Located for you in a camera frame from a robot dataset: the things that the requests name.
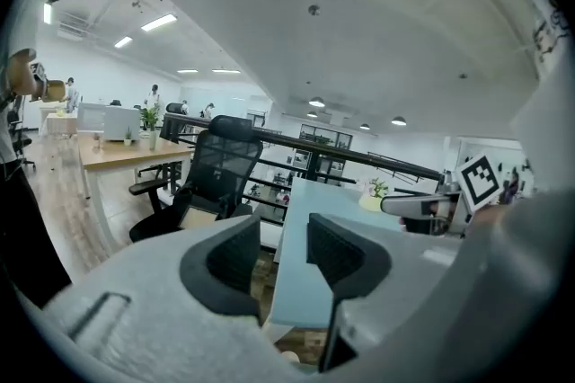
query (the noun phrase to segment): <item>sticker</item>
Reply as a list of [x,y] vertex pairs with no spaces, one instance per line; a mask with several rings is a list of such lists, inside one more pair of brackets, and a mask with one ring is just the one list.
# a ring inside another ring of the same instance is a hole
[[503,192],[495,168],[482,153],[456,168],[456,177],[471,212],[483,207]]

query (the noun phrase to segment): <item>computer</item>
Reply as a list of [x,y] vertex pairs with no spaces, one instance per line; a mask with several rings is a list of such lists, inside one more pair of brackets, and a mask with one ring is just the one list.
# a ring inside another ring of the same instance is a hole
[[128,129],[133,140],[140,139],[140,110],[107,106],[104,114],[104,140],[123,140]]

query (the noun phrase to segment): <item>chair armrest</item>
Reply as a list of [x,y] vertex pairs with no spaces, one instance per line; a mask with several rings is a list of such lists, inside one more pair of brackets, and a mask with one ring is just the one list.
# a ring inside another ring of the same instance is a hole
[[248,206],[247,204],[238,204],[230,218],[251,215],[252,212],[252,206]]
[[128,191],[132,195],[138,196],[139,194],[144,194],[145,192],[151,192],[153,190],[157,190],[158,188],[162,188],[163,186],[167,185],[168,182],[168,179],[148,180],[146,182],[133,184],[128,188]]

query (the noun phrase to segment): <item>wooden floor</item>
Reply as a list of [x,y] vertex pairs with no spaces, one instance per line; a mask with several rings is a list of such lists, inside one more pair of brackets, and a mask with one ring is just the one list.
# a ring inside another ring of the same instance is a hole
[[[30,135],[27,175],[36,194],[52,244],[72,282],[79,282],[107,259],[96,233],[96,219],[90,201],[84,197],[77,144],[72,138],[40,138]],[[130,244],[128,232],[152,214],[147,195],[132,196],[131,171],[107,174],[100,179],[103,207],[111,232],[122,245]],[[260,301],[261,317],[270,312],[278,266],[273,256],[261,251],[252,276],[252,296]],[[326,332],[294,329],[276,343],[281,351],[295,352],[303,363],[315,364],[321,356]]]

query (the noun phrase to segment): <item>ceiling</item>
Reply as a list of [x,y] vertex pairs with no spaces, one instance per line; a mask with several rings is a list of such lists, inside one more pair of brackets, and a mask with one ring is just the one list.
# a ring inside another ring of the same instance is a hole
[[[178,21],[150,32],[140,30],[168,13],[176,15]],[[53,14],[57,26],[51,32],[135,60],[174,80],[250,81],[244,72],[212,73],[215,68],[241,68],[170,0],[60,0],[54,4]],[[124,36],[133,41],[115,49],[114,44]],[[182,75],[177,73],[179,69],[199,72]]]
[[[401,115],[402,131],[509,138],[509,121],[537,84],[530,0],[164,1],[194,19],[208,67],[224,49],[285,113],[305,116],[319,95],[327,103],[319,120],[343,113],[351,129],[367,122],[376,134],[397,131],[390,121]],[[122,36],[136,22],[129,1],[119,1],[99,26]],[[185,34],[189,25],[177,26]],[[165,31],[129,51],[169,49]],[[186,66],[176,47],[170,59]]]

